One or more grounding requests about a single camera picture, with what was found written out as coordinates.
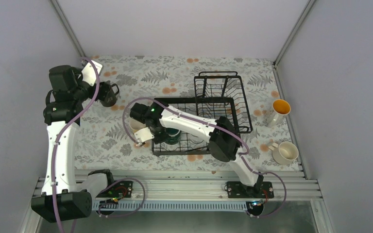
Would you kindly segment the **black wire dish rack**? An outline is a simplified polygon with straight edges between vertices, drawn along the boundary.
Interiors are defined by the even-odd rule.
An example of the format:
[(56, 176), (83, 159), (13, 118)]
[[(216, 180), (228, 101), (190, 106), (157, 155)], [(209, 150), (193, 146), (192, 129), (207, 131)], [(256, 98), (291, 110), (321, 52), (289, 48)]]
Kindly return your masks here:
[[(158, 101), (204, 118), (227, 118), (241, 136), (253, 130), (242, 78), (237, 72), (200, 72), (194, 77), (194, 91), (186, 97), (163, 97)], [(162, 155), (204, 155), (209, 144), (186, 132), (176, 144), (153, 143), (152, 153)]]

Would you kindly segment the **dark green mug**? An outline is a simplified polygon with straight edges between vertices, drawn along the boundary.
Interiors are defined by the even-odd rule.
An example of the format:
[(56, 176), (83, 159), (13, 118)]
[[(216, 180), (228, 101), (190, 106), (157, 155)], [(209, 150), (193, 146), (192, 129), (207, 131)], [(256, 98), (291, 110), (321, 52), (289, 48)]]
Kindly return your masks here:
[(174, 128), (166, 128), (168, 137), (165, 140), (166, 144), (175, 145), (180, 142), (181, 131)]

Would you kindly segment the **beige cream mug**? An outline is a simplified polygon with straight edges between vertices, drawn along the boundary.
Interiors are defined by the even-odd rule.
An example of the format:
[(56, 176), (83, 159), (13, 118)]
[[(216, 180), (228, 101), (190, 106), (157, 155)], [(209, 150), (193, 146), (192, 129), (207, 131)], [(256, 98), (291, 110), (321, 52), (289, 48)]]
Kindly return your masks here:
[(298, 148), (288, 141), (280, 144), (272, 142), (268, 145), (268, 149), (272, 151), (273, 159), (280, 165), (289, 165), (299, 157)]

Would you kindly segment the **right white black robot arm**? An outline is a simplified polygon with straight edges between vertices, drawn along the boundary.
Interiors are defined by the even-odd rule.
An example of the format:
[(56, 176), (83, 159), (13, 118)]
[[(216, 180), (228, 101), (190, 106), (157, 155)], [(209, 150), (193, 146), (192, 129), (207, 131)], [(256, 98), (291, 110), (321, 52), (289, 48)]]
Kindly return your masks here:
[(249, 147), (237, 135), (227, 118), (203, 118), (183, 112), (173, 106), (155, 102), (151, 106), (135, 103), (130, 118), (145, 124), (135, 133), (136, 142), (162, 143), (170, 139), (170, 129), (185, 132), (206, 142), (215, 159), (229, 164), (239, 177), (239, 197), (266, 198), (268, 188), (263, 175), (246, 160)]

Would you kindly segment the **white mug orange interior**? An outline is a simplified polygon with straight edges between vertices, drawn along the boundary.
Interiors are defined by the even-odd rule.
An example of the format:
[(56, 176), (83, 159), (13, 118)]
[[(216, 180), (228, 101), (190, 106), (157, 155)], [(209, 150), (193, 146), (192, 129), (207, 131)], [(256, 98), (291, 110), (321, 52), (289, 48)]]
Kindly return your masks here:
[(268, 112), (267, 123), (268, 127), (274, 127), (281, 122), (291, 112), (290, 104), (282, 99), (277, 99), (272, 103), (271, 109)]

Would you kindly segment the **yellow mug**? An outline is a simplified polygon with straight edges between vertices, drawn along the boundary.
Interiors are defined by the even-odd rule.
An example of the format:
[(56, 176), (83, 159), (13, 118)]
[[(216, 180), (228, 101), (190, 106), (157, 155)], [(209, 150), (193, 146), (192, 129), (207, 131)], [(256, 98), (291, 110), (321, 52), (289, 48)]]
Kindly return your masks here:
[(139, 122), (139, 121), (137, 121), (133, 118), (130, 118), (129, 126), (130, 126), (130, 129), (132, 130), (133, 133), (136, 133), (139, 130), (142, 130), (142, 129), (147, 127), (146, 124), (141, 123), (141, 122)]

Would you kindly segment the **black mug white rim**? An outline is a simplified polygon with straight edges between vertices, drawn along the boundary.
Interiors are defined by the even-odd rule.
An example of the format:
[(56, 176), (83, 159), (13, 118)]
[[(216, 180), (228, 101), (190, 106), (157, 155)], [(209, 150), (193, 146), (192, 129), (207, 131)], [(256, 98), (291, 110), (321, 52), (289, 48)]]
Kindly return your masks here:
[(103, 107), (112, 107), (117, 102), (117, 98), (118, 98), (118, 94), (119, 94), (119, 87), (116, 83), (110, 84), (110, 85), (111, 85), (111, 90), (110, 90), (109, 95), (108, 95), (108, 97), (109, 97), (108, 101), (107, 102), (101, 102), (100, 101), (100, 103)]

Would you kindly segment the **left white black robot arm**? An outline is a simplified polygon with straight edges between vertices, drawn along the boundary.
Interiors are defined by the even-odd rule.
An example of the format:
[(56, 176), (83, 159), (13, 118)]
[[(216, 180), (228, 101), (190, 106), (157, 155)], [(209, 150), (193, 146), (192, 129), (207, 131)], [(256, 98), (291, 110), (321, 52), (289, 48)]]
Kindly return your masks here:
[(95, 170), (86, 180), (75, 179), (74, 148), (80, 127), (80, 112), (87, 99), (99, 100), (105, 107), (116, 103), (116, 93), (110, 82), (96, 84), (102, 65), (88, 63), (84, 68), (62, 65), (49, 70), (52, 89), (48, 92), (43, 111), (47, 125), (49, 149), (46, 177), (31, 208), (50, 223), (88, 217), (93, 199), (101, 193), (108, 197), (116, 183), (108, 169)]

